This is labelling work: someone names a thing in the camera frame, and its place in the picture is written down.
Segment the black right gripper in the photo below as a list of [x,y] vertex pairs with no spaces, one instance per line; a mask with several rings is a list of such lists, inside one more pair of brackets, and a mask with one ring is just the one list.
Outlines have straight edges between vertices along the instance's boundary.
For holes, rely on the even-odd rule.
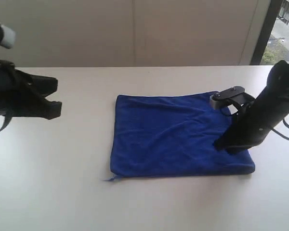
[[289,98],[258,96],[244,117],[229,129],[228,134],[215,140],[213,146],[217,151],[237,154],[261,144],[270,131],[289,141],[289,137],[274,129],[288,114]]

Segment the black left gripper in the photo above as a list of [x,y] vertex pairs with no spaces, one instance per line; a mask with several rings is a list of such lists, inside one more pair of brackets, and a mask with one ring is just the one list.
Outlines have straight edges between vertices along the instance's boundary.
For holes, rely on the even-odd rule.
[[62,102],[46,99],[57,88],[58,80],[54,77],[0,69],[0,116],[58,118]]

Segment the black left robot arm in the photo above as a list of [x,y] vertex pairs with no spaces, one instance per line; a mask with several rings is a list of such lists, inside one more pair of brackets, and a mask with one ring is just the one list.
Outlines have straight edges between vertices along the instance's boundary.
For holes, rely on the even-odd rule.
[[62,102],[46,99],[57,87],[58,80],[53,77],[28,74],[0,60],[0,116],[60,117]]

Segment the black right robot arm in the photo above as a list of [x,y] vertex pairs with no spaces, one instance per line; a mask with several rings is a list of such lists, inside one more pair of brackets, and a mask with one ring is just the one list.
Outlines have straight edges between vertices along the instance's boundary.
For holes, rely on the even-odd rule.
[[260,145],[269,132],[289,141],[289,137],[275,129],[280,122],[289,129],[285,118],[289,115],[289,64],[281,60],[270,70],[266,86],[254,98],[241,86],[217,92],[210,97],[213,109],[230,105],[236,112],[230,114],[231,125],[214,141],[216,150],[235,154]]

